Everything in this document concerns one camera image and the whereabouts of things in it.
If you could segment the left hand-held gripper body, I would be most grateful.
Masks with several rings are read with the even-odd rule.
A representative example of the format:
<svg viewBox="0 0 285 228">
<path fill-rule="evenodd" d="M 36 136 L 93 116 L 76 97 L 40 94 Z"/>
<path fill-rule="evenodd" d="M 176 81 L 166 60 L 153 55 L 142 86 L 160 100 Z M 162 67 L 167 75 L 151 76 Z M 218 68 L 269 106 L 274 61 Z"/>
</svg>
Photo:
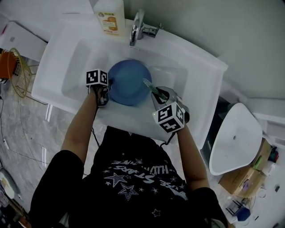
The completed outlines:
<svg viewBox="0 0 285 228">
<path fill-rule="evenodd" d="M 104 107 L 109 101 L 109 78 L 108 73 L 101 69 L 94 69 L 86 73 L 85 85 L 88 91 L 95 92 L 98 107 Z"/>
</svg>

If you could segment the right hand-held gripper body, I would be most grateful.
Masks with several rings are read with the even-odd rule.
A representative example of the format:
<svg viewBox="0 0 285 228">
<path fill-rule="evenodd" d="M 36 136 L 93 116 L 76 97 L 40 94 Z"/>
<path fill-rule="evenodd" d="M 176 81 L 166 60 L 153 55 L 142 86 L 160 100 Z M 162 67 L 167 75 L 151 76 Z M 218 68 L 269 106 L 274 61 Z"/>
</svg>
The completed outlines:
<svg viewBox="0 0 285 228">
<path fill-rule="evenodd" d="M 184 128 L 189 122 L 188 108 L 178 102 L 173 102 L 153 113 L 154 121 L 166 133 L 173 133 Z"/>
</svg>

